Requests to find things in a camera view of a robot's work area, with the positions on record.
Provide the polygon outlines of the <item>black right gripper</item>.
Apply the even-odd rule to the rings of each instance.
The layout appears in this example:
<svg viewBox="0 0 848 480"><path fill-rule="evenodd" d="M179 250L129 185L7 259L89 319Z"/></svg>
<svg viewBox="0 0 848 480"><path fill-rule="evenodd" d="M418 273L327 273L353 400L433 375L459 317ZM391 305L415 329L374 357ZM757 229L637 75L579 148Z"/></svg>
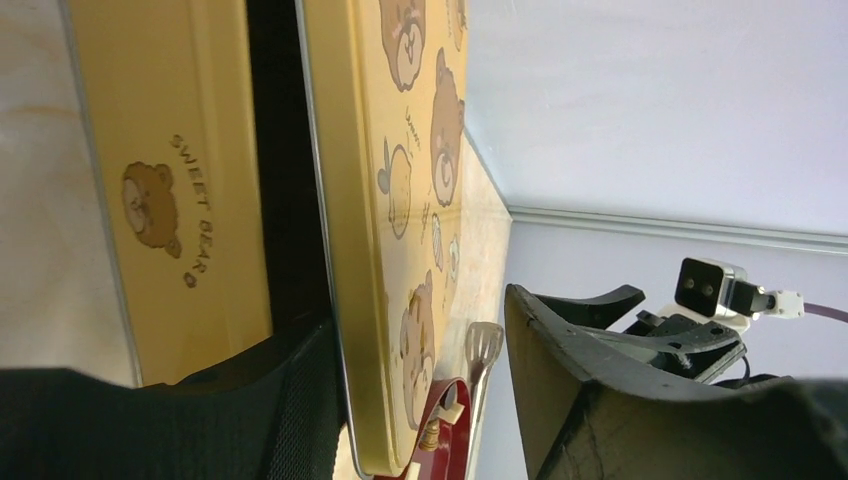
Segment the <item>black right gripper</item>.
<svg viewBox="0 0 848 480"><path fill-rule="evenodd" d="M504 296L509 367L531 479L843 479L847 384L760 374L733 329L600 296Z"/></svg>

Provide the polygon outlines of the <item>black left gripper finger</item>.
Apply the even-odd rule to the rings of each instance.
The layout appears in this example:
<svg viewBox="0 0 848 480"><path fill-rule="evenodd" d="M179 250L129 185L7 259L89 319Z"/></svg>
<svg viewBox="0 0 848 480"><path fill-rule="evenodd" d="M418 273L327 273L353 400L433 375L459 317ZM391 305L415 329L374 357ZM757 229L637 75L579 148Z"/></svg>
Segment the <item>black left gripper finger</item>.
<svg viewBox="0 0 848 480"><path fill-rule="evenodd" d="M328 479L342 409L336 334L299 321L174 385L67 368L1 374L5 479Z"/></svg>

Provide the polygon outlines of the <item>silver metal tongs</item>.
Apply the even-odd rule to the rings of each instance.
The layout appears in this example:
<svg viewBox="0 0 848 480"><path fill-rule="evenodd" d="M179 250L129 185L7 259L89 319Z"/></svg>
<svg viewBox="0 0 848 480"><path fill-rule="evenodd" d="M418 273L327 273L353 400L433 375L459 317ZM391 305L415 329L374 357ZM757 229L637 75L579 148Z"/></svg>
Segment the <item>silver metal tongs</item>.
<svg viewBox="0 0 848 480"><path fill-rule="evenodd" d="M488 377L503 347L504 329L495 322L472 322L465 339L465 358L468 365L468 386L471 394L469 450L466 462L466 479L472 478L475 460L475 443L482 416Z"/></svg>

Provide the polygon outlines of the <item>gold bear tin lid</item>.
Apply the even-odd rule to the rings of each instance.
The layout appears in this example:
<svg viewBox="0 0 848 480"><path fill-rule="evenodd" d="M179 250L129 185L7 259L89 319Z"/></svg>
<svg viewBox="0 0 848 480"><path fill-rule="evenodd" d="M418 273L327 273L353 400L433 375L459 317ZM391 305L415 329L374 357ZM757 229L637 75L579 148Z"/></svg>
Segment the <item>gold bear tin lid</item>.
<svg viewBox="0 0 848 480"><path fill-rule="evenodd" d="M468 6L303 1L312 136L356 469L427 420L461 258Z"/></svg>

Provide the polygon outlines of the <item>red round tray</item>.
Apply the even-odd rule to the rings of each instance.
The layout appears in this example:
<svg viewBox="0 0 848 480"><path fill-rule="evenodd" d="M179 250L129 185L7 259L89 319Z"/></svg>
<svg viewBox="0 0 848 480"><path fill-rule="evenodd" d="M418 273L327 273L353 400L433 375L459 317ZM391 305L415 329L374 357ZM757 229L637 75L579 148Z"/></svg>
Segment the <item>red round tray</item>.
<svg viewBox="0 0 848 480"><path fill-rule="evenodd" d="M423 427L436 418L436 407L461 402L465 411L455 425L441 421L439 447L434 452L418 449ZM427 398L422 423L410 462L398 476L374 476L374 479L463 480L469 450L471 395L461 377L435 381Z"/></svg>

